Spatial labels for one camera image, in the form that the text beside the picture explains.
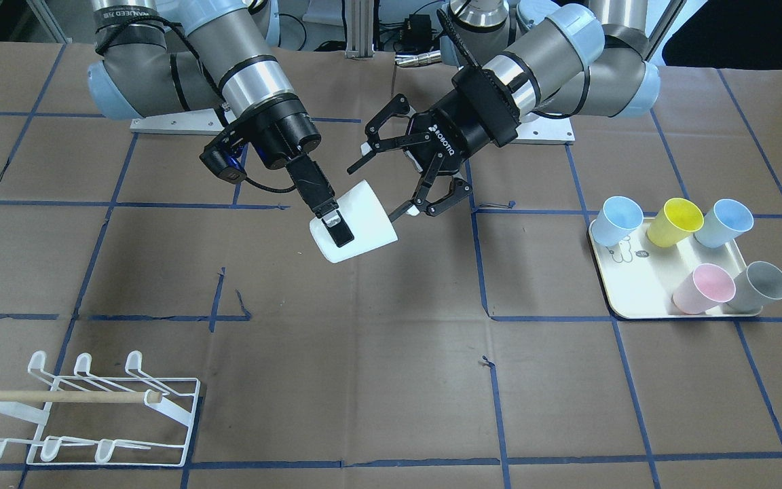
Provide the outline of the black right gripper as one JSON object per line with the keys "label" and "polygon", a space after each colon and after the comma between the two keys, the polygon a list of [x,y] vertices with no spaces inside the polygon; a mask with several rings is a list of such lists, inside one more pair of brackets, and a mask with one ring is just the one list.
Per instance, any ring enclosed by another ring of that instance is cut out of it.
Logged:
{"label": "black right gripper", "polygon": [[353,232],[339,211],[335,192],[310,153],[322,142],[316,125],[298,96],[277,95],[246,109],[234,121],[229,136],[231,151],[238,155],[250,145],[267,169],[286,165],[303,201],[323,224],[338,248],[354,240]]}

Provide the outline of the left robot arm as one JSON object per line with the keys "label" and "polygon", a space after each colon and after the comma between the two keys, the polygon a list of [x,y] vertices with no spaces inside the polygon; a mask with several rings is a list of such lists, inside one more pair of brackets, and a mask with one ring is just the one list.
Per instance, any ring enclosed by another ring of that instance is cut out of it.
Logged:
{"label": "left robot arm", "polygon": [[632,24],[612,24],[614,4],[555,6],[509,46],[490,53],[466,41],[468,14],[499,14],[504,1],[451,1],[439,10],[443,32],[462,62],[453,89],[431,108],[418,112],[403,94],[395,95],[367,123],[361,158],[348,168],[360,170],[386,151],[405,152],[421,179],[413,197],[390,214],[444,213],[472,194],[460,167],[488,143],[508,145],[533,113],[546,120],[573,115],[639,117],[660,94],[658,68],[643,55],[645,33]]}

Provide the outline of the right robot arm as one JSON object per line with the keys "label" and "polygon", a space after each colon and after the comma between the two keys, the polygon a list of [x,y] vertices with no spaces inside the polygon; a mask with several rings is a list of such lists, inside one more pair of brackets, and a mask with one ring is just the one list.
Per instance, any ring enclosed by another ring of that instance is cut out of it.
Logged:
{"label": "right robot arm", "polygon": [[96,52],[89,89],[112,120],[229,105],[234,120],[200,155],[224,181],[248,179],[251,146],[269,169],[285,169],[310,210],[343,247],[354,238],[335,192],[310,152],[320,134],[253,14],[242,1],[178,1],[164,18],[154,1],[94,1]]}

